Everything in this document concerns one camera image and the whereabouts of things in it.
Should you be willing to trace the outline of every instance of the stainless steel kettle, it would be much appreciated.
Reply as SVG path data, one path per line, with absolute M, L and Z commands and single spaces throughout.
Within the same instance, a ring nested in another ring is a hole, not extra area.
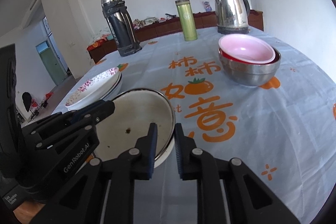
M 248 0 L 215 0 L 218 32 L 222 34 L 248 33 Z

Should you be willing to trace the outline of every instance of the orange star print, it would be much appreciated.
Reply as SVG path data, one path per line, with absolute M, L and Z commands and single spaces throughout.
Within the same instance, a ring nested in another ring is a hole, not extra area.
M 280 87 L 280 81 L 275 76 L 272 77 L 272 79 L 269 80 L 266 84 L 260 86 L 260 88 L 263 88 L 265 90 L 269 90 L 271 88 L 277 89 L 278 87 Z
M 271 173 L 274 172 L 274 171 L 276 171 L 276 170 L 278 170 L 278 168 L 274 167 L 274 168 L 272 168 L 272 169 L 270 169 L 270 170 L 268 171 L 268 169 L 269 169 L 269 165 L 268 165 L 268 164 L 265 165 L 265 168 L 266 168 L 266 171 L 262 172 L 261 175 L 262 175 L 262 176 L 267 175 L 267 179 L 268 179 L 268 180 L 272 180 L 273 177 L 272 177 L 272 174 L 271 174 Z

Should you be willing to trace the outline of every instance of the doorway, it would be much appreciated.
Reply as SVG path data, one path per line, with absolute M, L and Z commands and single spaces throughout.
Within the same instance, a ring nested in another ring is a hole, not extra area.
M 67 74 L 62 69 L 59 60 L 55 56 L 48 40 L 38 44 L 36 50 L 40 55 L 40 58 L 49 73 L 50 77 L 56 85 L 59 85 L 67 78 Z

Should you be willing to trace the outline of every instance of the white plate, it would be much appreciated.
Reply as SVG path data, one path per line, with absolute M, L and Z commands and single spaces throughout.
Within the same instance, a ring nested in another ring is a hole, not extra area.
M 164 95 L 155 90 L 134 89 L 112 100 L 115 111 L 96 125 L 100 144 L 95 155 L 102 161 L 117 158 L 148 134 L 151 122 L 157 124 L 155 167 L 174 147 L 175 113 Z
M 110 89 L 101 99 L 104 101 L 108 101 L 108 100 L 112 100 L 114 97 L 116 97 L 119 94 L 119 91 L 121 89 L 121 85 L 123 83 L 123 76 L 120 73 L 120 76 L 117 80 L 117 82 L 115 83 L 115 85 L 113 86 L 112 89 Z
M 99 100 L 117 82 L 119 73 L 119 68 L 115 67 L 86 81 L 70 95 L 65 106 L 68 110 L 77 110 Z

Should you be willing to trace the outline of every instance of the wooden cabinet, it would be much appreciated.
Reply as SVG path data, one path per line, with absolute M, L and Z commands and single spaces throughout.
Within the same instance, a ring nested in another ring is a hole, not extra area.
M 196 29 L 217 26 L 215 12 L 194 14 L 194 21 Z M 264 30 L 263 12 L 251 10 L 248 16 L 248 22 L 249 26 L 255 27 L 263 31 Z M 153 23 L 152 25 L 135 30 L 135 35 L 137 39 L 140 42 L 142 42 L 176 32 L 182 32 L 181 22 L 178 17 L 172 18 L 170 20 L 161 23 Z M 94 48 L 93 50 L 89 51 L 89 54 L 91 58 L 95 61 L 95 63 L 97 63 L 106 54 L 114 52 L 116 50 L 117 45 L 115 44 L 114 40 L 110 40 L 103 43 L 101 46 L 98 46 L 97 48 Z

